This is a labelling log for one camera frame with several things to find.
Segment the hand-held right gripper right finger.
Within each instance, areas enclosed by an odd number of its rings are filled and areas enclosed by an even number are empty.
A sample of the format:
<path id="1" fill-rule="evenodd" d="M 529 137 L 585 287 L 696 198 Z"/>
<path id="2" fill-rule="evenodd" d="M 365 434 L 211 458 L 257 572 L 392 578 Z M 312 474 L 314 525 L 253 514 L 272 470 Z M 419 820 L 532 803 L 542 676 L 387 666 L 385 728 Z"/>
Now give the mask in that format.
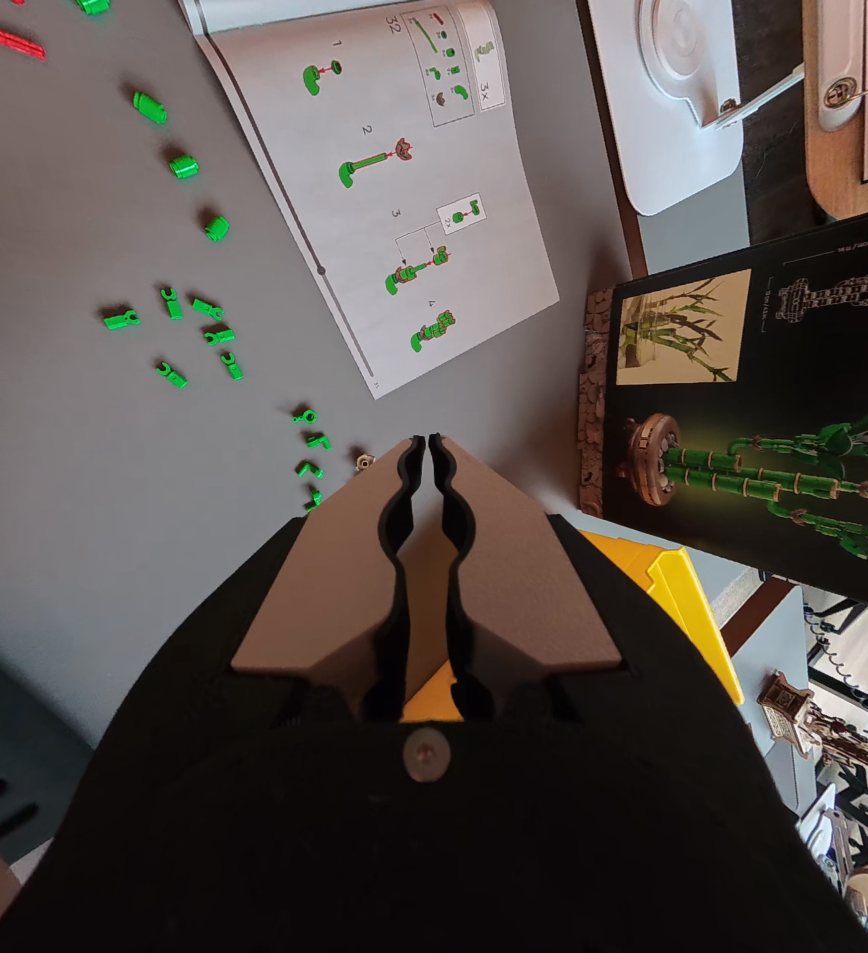
<path id="1" fill-rule="evenodd" d="M 445 630 L 465 721 L 494 719 L 517 689 L 612 672 L 621 654 L 546 511 L 451 438 L 429 438 L 441 528 L 456 549 Z"/>

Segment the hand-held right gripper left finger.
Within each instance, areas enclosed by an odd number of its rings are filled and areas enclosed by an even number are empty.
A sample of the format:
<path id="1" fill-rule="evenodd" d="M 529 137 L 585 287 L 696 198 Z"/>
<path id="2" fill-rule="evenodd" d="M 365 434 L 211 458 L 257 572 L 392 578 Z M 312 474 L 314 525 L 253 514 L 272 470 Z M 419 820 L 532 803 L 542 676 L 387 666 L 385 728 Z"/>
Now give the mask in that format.
<path id="1" fill-rule="evenodd" d="M 400 721 L 411 638 L 400 551 L 426 440 L 404 439 L 304 518 L 237 649 L 239 674 L 337 690 L 367 721 Z"/>

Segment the yellow plastic bin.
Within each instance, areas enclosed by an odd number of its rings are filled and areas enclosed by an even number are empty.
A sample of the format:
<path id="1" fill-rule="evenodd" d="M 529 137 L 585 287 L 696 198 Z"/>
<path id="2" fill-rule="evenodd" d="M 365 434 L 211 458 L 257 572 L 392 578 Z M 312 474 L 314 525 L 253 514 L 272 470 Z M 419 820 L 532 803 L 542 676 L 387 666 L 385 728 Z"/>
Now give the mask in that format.
<path id="1" fill-rule="evenodd" d="M 721 627 L 686 550 L 683 547 L 665 549 L 586 531 L 581 534 L 666 611 L 699 650 L 731 700 L 742 705 L 745 697 Z M 455 682 L 451 663 L 444 661 L 406 701 L 401 722 L 462 721 L 451 693 Z"/>

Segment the carved wooden model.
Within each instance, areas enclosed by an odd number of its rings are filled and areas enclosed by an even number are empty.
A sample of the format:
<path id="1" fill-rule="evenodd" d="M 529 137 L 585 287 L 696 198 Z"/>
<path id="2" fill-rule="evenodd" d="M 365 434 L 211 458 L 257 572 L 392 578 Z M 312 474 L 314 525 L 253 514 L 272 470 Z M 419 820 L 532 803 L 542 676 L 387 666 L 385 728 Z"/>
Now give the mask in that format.
<path id="1" fill-rule="evenodd" d="M 790 685 L 782 672 L 773 673 L 758 703 L 774 740 L 788 742 L 803 757 L 868 769 L 868 733 L 825 714 L 813 695 Z"/>

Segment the open instruction booklet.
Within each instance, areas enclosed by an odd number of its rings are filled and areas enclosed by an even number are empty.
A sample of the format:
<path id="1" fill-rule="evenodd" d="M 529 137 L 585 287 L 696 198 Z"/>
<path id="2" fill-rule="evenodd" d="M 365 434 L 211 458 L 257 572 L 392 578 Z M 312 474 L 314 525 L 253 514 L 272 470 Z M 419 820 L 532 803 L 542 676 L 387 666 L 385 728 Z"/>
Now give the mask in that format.
<path id="1" fill-rule="evenodd" d="M 378 399 L 559 301 L 488 2 L 180 2 Z"/>

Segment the black bamboo-print cardboard box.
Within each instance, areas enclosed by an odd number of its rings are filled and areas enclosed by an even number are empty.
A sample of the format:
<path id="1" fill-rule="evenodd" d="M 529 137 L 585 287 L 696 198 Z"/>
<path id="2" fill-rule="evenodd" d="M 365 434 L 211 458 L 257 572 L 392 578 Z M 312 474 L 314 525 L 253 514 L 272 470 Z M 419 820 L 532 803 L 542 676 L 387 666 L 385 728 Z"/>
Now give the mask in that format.
<path id="1" fill-rule="evenodd" d="M 868 603 L 868 213 L 592 293 L 588 516 Z"/>

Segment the white document stand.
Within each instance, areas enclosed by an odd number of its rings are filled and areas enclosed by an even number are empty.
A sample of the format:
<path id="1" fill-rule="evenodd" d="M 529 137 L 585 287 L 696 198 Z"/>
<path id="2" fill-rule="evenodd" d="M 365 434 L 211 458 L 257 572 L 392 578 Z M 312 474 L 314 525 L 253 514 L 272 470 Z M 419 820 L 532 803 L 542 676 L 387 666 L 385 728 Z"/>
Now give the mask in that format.
<path id="1" fill-rule="evenodd" d="M 817 2 L 818 64 L 799 65 L 741 101 L 726 1 L 590 1 L 594 38 L 629 202 L 654 215 L 731 175 L 742 122 L 804 79 L 818 83 L 819 127 L 862 105 L 865 2 Z"/>

